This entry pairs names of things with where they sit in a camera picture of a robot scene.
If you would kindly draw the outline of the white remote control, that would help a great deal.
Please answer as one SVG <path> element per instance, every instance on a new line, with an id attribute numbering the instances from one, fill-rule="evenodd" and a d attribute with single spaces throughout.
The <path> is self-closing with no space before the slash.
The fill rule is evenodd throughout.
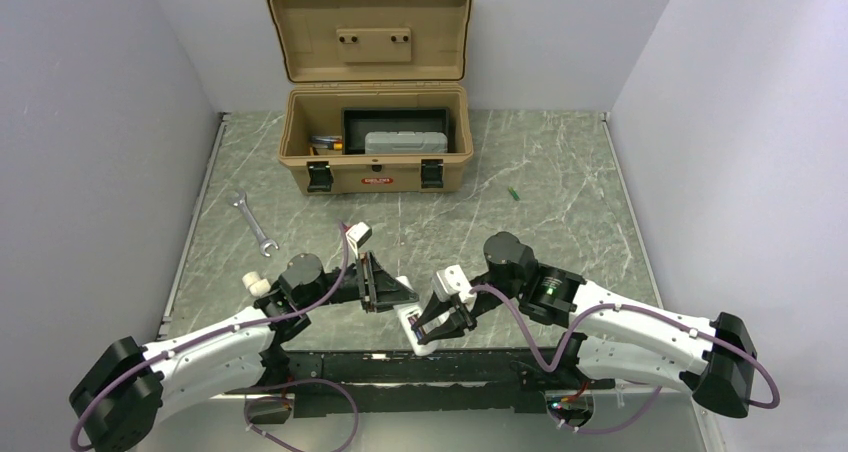
<path id="1" fill-rule="evenodd" d="M 425 295 L 424 298 L 419 298 L 416 302 L 396 305 L 393 307 L 412 351 L 416 356 L 420 357 L 428 356 L 438 349 L 439 342 L 437 340 L 428 342 L 425 345 L 419 344 L 418 341 L 443 322 L 443 317 L 439 316 L 429 322 L 426 322 L 419 328 L 413 327 L 413 324 L 424 312 L 428 300 L 429 296 Z"/>

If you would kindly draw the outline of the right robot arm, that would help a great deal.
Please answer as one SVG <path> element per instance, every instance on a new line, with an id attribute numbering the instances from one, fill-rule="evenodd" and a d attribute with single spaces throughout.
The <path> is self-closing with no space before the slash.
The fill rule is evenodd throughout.
<path id="1" fill-rule="evenodd" d="M 669 388 L 729 418 L 761 405 L 751 393 L 763 367 L 739 317 L 710 320 L 626 298 L 540 262 L 505 231 L 486 240 L 483 255 L 487 270 L 473 279 L 458 265 L 435 272 L 427 304 L 403 319 L 417 354 L 464 336 L 480 316 L 504 306 L 538 370 L 564 387 L 623 380 Z"/>

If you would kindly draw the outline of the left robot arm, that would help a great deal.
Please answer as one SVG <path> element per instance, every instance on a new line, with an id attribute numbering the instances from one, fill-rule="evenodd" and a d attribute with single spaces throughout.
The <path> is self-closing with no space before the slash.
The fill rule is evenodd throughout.
<path id="1" fill-rule="evenodd" d="M 113 342 L 70 394 L 78 417 L 71 447 L 127 451 L 158 420 L 208 398 L 279 389 L 292 376 L 284 343 L 303 332 L 308 312 L 322 305 L 357 302 L 380 313 L 418 299 L 370 252 L 345 255 L 331 271 L 313 254 L 296 255 L 269 291 L 228 319 L 145 345 L 131 337 Z"/>

